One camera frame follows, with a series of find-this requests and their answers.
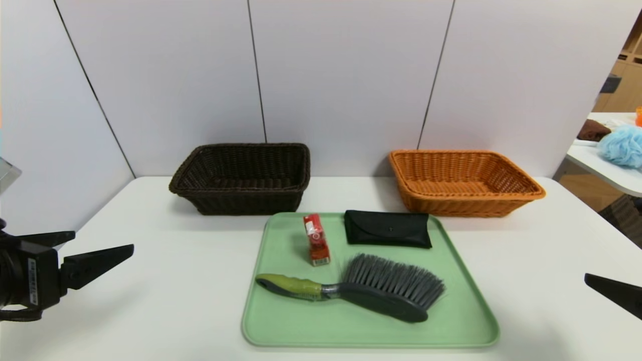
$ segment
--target loofah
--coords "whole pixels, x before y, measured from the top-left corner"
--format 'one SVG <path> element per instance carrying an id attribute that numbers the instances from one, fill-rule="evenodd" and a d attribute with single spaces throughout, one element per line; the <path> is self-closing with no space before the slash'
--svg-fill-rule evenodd
<path id="1" fill-rule="evenodd" d="M 600 155 L 613 164 L 632 168 L 642 167 L 642 128 L 625 125 L 602 138 Z"/>

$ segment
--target black case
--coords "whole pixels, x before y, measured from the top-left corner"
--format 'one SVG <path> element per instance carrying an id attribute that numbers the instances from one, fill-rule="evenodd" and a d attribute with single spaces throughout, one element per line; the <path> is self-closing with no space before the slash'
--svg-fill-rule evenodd
<path id="1" fill-rule="evenodd" d="M 428 215 L 346 211 L 345 233 L 349 244 L 398 245 L 431 248 Z"/>

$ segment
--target cleaning brush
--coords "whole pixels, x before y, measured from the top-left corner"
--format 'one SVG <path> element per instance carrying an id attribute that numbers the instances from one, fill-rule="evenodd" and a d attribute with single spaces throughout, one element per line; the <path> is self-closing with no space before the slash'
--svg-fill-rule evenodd
<path id="1" fill-rule="evenodd" d="M 320 301 L 342 298 L 406 322 L 428 319 L 428 308 L 446 289 L 431 272 L 368 254 L 350 260 L 341 283 L 322 285 L 309 279 L 259 274 L 256 282 L 279 295 Z"/>

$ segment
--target green handle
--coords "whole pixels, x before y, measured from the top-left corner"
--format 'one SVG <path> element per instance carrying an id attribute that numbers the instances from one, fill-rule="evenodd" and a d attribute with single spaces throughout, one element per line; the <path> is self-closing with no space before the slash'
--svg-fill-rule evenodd
<path id="1" fill-rule="evenodd" d="M 322 285 L 320 283 L 310 281 L 309 279 L 286 277 L 281 274 L 264 273 L 257 275 L 255 280 L 259 285 L 275 294 L 309 299 L 312 301 L 323 299 L 321 295 Z"/>

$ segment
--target panel seam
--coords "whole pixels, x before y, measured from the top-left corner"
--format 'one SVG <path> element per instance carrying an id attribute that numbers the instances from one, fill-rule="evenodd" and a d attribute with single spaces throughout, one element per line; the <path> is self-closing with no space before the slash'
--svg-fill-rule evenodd
<path id="1" fill-rule="evenodd" d="M 437 84 L 437 75 L 439 74 L 439 67 L 441 66 L 442 57 L 444 56 L 444 48 L 446 47 L 446 38 L 448 38 L 448 30 L 450 30 L 450 22 L 453 19 L 453 12 L 455 10 L 455 3 L 456 2 L 457 2 L 457 0 L 453 0 L 453 4 L 450 7 L 450 15 L 448 16 L 448 23 L 446 24 L 446 32 L 444 33 L 444 41 L 442 43 L 442 49 L 439 52 L 439 60 L 437 62 L 437 68 L 435 69 L 435 77 L 433 78 L 433 86 L 430 88 L 430 95 L 428 96 L 428 104 L 426 106 L 426 113 L 424 114 L 424 123 L 421 125 L 421 132 L 419 133 L 419 141 L 417 142 L 417 149 L 419 149 L 419 145 L 421 144 L 421 138 L 424 136 L 424 129 L 426 128 L 426 120 L 428 119 L 428 109 L 430 109 L 430 103 L 433 100 L 433 93 L 435 92 L 435 84 Z"/>
<path id="2" fill-rule="evenodd" d="M 129 163 L 129 160 L 127 159 L 127 156 L 125 155 L 125 152 L 123 151 L 123 147 L 121 146 L 120 142 L 118 141 L 118 138 L 116 137 L 116 133 L 114 132 L 114 129 L 112 128 L 111 123 L 109 123 L 109 119 L 107 119 L 107 115 L 105 114 L 105 109 L 103 109 L 103 105 L 100 103 L 100 100 L 98 99 L 98 95 L 96 94 L 96 91 L 94 90 L 94 86 L 91 84 L 91 81 L 89 80 L 89 76 L 87 75 L 87 72 L 85 70 L 85 66 L 82 64 L 82 61 L 80 60 L 80 55 L 78 55 L 78 51 L 76 50 L 76 46 L 74 45 L 73 40 L 71 40 L 71 35 L 69 34 L 69 30 L 67 29 L 67 24 L 65 24 L 65 19 L 63 19 L 62 13 L 60 12 L 60 8 L 58 7 L 58 2 L 56 0 L 53 0 L 53 4 L 56 6 L 56 11 L 58 12 L 58 16 L 60 18 L 60 22 L 62 22 L 62 27 L 65 29 L 65 32 L 67 33 L 67 38 L 69 39 L 69 43 L 71 44 L 71 48 L 74 50 L 74 54 L 76 55 L 76 59 L 78 59 L 78 63 L 80 64 L 80 69 L 82 69 L 82 72 L 85 75 L 85 79 L 87 79 L 87 83 L 89 84 L 89 88 L 91 89 L 91 93 L 93 93 L 94 98 L 96 99 L 96 103 L 98 103 L 98 107 L 100 108 L 100 111 L 103 114 L 103 117 L 105 118 L 105 122 L 107 122 L 107 126 L 109 127 L 109 130 L 112 132 L 112 136 L 114 137 L 114 140 L 116 141 L 116 144 L 118 145 L 118 148 L 120 149 L 121 154 L 123 154 L 123 158 L 125 159 L 125 162 L 127 163 L 127 167 L 129 168 L 129 171 L 132 172 L 132 176 L 134 176 L 134 178 L 136 178 L 136 174 L 134 173 L 134 169 L 132 169 L 132 165 Z"/>
<path id="3" fill-rule="evenodd" d="M 265 128 L 265 113 L 263 112 L 263 97 L 261 95 L 261 80 L 259 79 L 259 62 L 256 58 L 256 45 L 254 44 L 254 27 L 252 25 L 252 11 L 250 9 L 250 0 L 247 0 L 247 15 L 250 19 L 250 35 L 252 36 L 252 51 L 254 52 L 254 68 L 256 70 L 256 85 L 259 88 L 259 104 L 261 105 L 261 120 L 263 121 L 263 137 L 265 143 L 268 142 L 268 131 Z"/>

